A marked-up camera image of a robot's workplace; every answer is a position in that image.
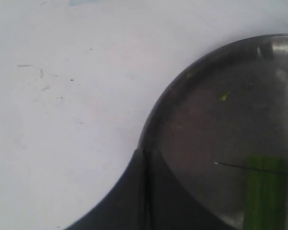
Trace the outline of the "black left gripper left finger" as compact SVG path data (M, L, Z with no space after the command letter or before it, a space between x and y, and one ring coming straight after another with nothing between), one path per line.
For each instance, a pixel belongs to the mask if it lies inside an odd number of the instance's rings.
M111 191L68 230L144 230L146 228L145 155L134 151Z

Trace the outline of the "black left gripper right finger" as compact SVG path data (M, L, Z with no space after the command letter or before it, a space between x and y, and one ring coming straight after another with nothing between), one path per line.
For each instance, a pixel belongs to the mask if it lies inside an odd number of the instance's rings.
M159 151L145 151L145 204L148 230L233 229L183 188Z

